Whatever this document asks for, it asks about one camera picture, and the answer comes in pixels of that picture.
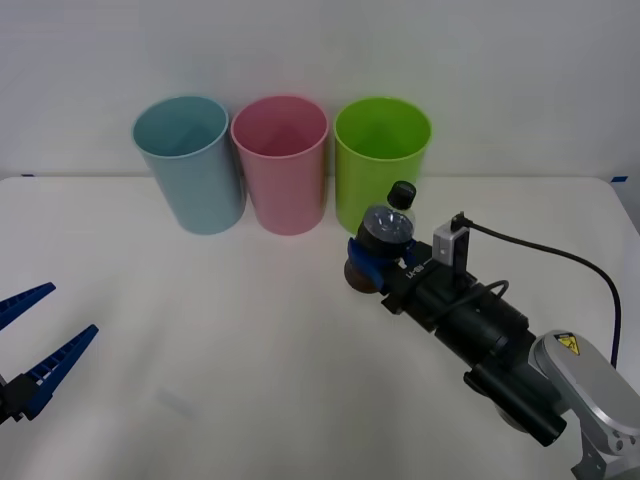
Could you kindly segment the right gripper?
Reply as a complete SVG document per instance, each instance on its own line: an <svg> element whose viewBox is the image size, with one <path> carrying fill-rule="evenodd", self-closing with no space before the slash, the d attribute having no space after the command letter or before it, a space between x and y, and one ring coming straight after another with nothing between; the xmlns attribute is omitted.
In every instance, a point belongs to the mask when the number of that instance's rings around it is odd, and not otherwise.
<svg viewBox="0 0 640 480"><path fill-rule="evenodd" d="M360 293L381 293L392 314L410 316L426 331L434 331L452 305L475 292L480 283L470 273L432 259L432 248L411 239L404 245L378 242L367 246L356 238L347 244L347 283ZM405 261L402 268L398 259Z"/></svg>

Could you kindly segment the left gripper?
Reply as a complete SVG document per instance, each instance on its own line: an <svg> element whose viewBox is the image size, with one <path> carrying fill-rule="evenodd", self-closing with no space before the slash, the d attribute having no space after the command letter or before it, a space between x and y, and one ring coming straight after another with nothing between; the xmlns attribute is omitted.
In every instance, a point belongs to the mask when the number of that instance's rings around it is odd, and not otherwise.
<svg viewBox="0 0 640 480"><path fill-rule="evenodd" d="M0 328L10 325L55 289L48 282L1 300ZM9 383L1 378L0 424L9 418L20 421L37 417L98 332L96 325L90 325L26 373Z"/></svg>

